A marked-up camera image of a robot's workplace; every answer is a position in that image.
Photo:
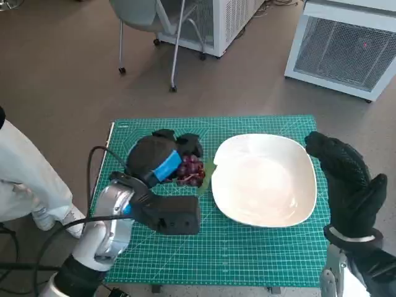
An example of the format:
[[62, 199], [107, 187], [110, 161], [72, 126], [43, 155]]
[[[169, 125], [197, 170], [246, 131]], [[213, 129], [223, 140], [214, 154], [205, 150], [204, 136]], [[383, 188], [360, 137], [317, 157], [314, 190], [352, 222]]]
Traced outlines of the bare black left hand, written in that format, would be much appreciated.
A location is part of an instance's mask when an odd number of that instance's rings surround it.
[[148, 187], [171, 182], [199, 187], [206, 177], [203, 154], [197, 134], [176, 137], [173, 130], [160, 129], [139, 139], [130, 149], [127, 172]]

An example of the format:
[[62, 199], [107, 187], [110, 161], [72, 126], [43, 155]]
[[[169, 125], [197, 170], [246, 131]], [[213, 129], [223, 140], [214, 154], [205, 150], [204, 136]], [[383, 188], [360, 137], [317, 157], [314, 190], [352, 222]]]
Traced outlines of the black knitted gloved right hand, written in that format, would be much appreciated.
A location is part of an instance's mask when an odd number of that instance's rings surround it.
[[346, 238], [370, 236], [387, 197], [387, 175], [373, 178], [363, 156], [339, 139], [314, 131], [305, 143], [327, 179], [330, 225]]

